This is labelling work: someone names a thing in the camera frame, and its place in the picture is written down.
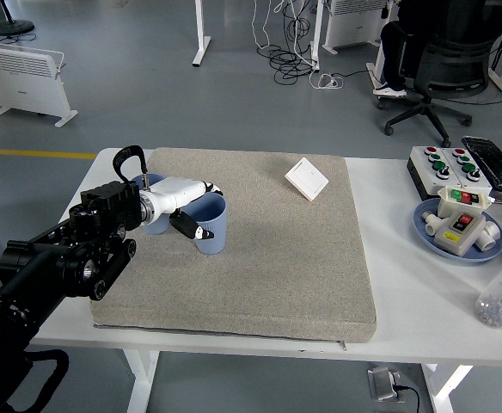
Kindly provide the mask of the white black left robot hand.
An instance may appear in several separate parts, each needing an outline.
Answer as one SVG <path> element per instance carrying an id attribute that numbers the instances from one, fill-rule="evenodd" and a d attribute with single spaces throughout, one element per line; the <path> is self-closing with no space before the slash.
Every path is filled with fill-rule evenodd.
<path id="1" fill-rule="evenodd" d="M 168 214 L 169 223 L 182 235 L 192 240 L 213 239 L 213 231 L 206 230 L 195 219 L 181 211 L 183 207 L 207 193 L 223 195 L 214 183 L 176 176 L 166 177 L 145 187 L 139 192 L 141 225 L 151 225 L 162 214 Z"/>

